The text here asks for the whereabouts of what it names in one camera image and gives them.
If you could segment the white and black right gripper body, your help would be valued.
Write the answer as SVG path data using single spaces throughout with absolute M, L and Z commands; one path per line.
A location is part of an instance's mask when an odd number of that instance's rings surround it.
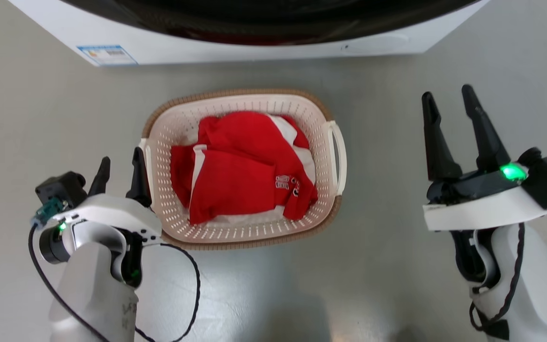
M 424 204 L 429 231 L 475 231 L 526 223 L 547 216 L 547 209 L 520 186 L 461 204 Z

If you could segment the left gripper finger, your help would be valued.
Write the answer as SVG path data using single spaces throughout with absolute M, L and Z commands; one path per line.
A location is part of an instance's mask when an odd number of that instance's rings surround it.
M 146 171 L 145 156 L 141 147 L 135 147 L 132 156 L 133 174 L 130 190 L 126 193 L 126 198 L 140 203 L 145 208 L 152 205 L 150 185 Z
M 111 169 L 111 160 L 108 156 L 102 158 L 98 171 L 90 186 L 88 196 L 96 196 L 100 193 L 106 192 L 106 185 L 109 181 Z

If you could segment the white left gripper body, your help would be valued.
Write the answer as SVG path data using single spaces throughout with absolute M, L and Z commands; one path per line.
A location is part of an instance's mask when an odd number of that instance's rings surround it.
M 160 219 L 135 200 L 107 194 L 92 196 L 80 206 L 63 212 L 65 247 L 100 243 L 106 247 L 127 247 L 123 231 L 138 234 L 140 244 L 161 242 Z

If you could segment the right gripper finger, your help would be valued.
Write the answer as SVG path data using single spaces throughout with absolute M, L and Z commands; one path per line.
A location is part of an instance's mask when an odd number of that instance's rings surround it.
M 434 96 L 425 92 L 421 97 L 424 120 L 424 142 L 427 172 L 430 181 L 451 180 L 462 176 L 459 164 L 454 162 L 441 130 L 441 116 Z
M 472 121 L 477 142 L 477 168 L 481 172 L 499 171 L 511 162 L 511 158 L 470 84 L 462 86 L 462 96 L 465 112 Z

